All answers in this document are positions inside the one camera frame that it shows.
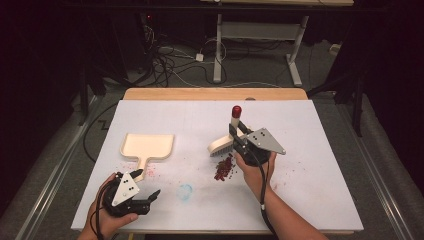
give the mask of human hand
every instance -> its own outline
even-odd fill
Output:
[[[277,153],[271,152],[268,162],[262,164],[265,176],[267,177],[266,187],[270,188],[271,176],[274,173],[275,158]],[[247,186],[252,190],[256,199],[260,201],[261,189],[262,189],[262,174],[259,167],[253,167],[246,165],[240,154],[235,154],[236,163],[244,173],[244,180]]]
[[[136,213],[129,213],[123,217],[113,217],[109,215],[109,213],[103,209],[103,196],[99,196],[100,190],[106,186],[106,184],[115,179],[115,173],[110,175],[106,181],[100,186],[99,191],[97,192],[96,199],[91,204],[88,214],[87,221],[85,223],[84,229],[82,230],[78,239],[97,239],[96,233],[98,229],[96,227],[96,215],[99,214],[99,225],[100,232],[102,233],[105,239],[109,239],[113,236],[118,228],[125,226],[135,220],[138,219],[138,215]],[[98,198],[101,197],[100,201],[100,210],[96,212],[96,205]]]

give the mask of white paper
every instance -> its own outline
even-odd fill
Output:
[[[136,163],[120,155],[126,133],[174,134],[169,158],[151,161],[138,183],[145,199],[160,189],[151,211],[123,229],[134,232],[266,231],[260,206],[235,166],[231,179],[214,179],[216,165],[207,146],[228,134],[231,109],[253,130],[266,127],[286,150],[278,155],[271,186],[319,230],[363,229],[313,103],[296,101],[135,101],[119,103],[99,158],[75,215],[82,229],[99,186],[116,171]]]

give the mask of desk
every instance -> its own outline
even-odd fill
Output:
[[[326,7],[352,6],[353,0],[220,0],[223,3],[260,3],[277,5],[323,5]],[[296,67],[296,56],[302,42],[303,34],[306,30],[309,16],[303,16],[299,24],[277,24],[277,23],[252,23],[252,22],[227,22],[222,20],[222,14],[217,18],[216,52],[213,81],[221,82],[221,65],[224,59],[221,54],[222,38],[248,38],[248,39],[270,39],[270,40],[294,40],[294,47],[291,54],[286,55],[287,65],[296,87],[302,86],[299,71]]]
[[[88,207],[104,179],[111,172],[131,171],[135,166],[119,153],[125,134],[131,132],[172,133],[175,140],[169,158],[150,162],[148,174],[138,183],[139,198],[161,189],[152,210],[121,231],[269,233],[241,170],[235,166],[231,179],[215,180],[215,167],[223,156],[211,158],[206,150],[228,131],[235,104],[242,106],[245,124],[267,127],[287,151],[277,157],[271,183],[277,194],[323,232],[363,229],[315,107],[303,90],[217,88],[129,89],[115,112],[72,229],[83,228]]]

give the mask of wooden board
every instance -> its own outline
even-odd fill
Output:
[[[352,6],[353,0],[221,0],[222,3],[250,3],[250,4],[279,4],[279,5],[305,5],[305,6]]]
[[[124,100],[306,100],[300,88],[130,88]]]

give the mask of paddle handle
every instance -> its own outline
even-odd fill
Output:
[[[135,179],[134,179],[134,181],[135,182],[138,182],[138,181],[141,181],[141,180],[143,180],[144,179],[144,175],[146,174],[146,167],[147,167],[147,162],[148,162],[148,160],[149,159],[144,159],[144,158],[138,158],[138,163],[137,163],[137,169],[136,170],[138,170],[138,169],[143,169],[143,172],[141,173],[141,175],[140,176],[138,176],[138,177],[136,177]]]

